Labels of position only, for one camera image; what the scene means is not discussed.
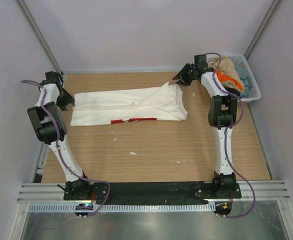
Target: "blue cloth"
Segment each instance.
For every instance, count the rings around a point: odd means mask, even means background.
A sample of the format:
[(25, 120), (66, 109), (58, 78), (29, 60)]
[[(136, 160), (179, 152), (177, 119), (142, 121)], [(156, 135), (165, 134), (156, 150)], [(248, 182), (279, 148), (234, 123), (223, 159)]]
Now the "blue cloth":
[(242, 67), (240, 67), (238, 63), (234, 63), (234, 68), (237, 71), (239, 78), (242, 80), (244, 84), (244, 94), (241, 93), (240, 97), (249, 98), (250, 97), (249, 92), (250, 92), (250, 89), (252, 88), (251, 77)]

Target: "wooden table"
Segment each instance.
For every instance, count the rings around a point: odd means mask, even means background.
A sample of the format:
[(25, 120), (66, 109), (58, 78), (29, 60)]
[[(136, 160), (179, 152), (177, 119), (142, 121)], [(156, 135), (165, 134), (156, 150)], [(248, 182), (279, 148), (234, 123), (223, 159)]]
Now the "wooden table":
[[(159, 87), (175, 72), (69, 74), (65, 89), (76, 93)], [(216, 141), (208, 123), (211, 98), (193, 81), (181, 86), (185, 121), (140, 121), (100, 126), (70, 126), (72, 110), (63, 112), (73, 155), (91, 179), (109, 182), (211, 181), (216, 165)], [(247, 105), (232, 133), (235, 168), (249, 180), (270, 175)], [(62, 168), (52, 151), (42, 183), (64, 183)]]

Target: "laundry basket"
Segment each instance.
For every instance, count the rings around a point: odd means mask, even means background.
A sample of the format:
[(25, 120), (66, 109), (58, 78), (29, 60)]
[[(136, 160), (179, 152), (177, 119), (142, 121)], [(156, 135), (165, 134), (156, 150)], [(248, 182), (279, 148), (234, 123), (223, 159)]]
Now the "laundry basket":
[[(258, 100), (261, 98), (261, 92), (258, 87), (257, 81), (255, 79), (255, 76), (253, 76), (253, 73), (249, 67), (249, 64), (246, 60), (246, 58), (243, 55), (224, 55), (229, 57), (234, 63), (238, 63), (241, 68), (243, 68), (248, 75), (251, 77), (251, 83), (252, 88), (250, 89), (248, 95), (249, 97), (242, 97), (241, 100), (245, 103), (251, 102), (253, 100)], [(208, 63), (212, 62), (214, 59), (218, 58), (217, 55), (207, 55), (206, 61)]]

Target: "folded white cloth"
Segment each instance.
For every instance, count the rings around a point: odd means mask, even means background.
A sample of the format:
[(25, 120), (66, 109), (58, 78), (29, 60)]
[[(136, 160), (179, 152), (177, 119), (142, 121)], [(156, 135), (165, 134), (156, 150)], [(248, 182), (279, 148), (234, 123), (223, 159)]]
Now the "folded white cloth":
[(182, 94), (177, 84), (168, 82), (161, 87), (77, 93), (71, 126), (185, 120), (188, 112), (183, 107)]

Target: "white wall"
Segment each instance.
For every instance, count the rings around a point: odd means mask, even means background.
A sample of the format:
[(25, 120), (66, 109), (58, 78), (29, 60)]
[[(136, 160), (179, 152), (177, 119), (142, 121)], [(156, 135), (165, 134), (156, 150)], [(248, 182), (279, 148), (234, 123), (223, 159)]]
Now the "white wall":
[(250, 105), (274, 177), (293, 200), (293, 0), (283, 1), (249, 59), (262, 98)]
[(180, 69), (244, 54), (271, 0), (25, 0), (63, 71)]
[(14, 0), (0, 1), (0, 240), (7, 240), (15, 202), (23, 182), (30, 182), (39, 142), (27, 108), (39, 91), (21, 80), (41, 81), (53, 70)]

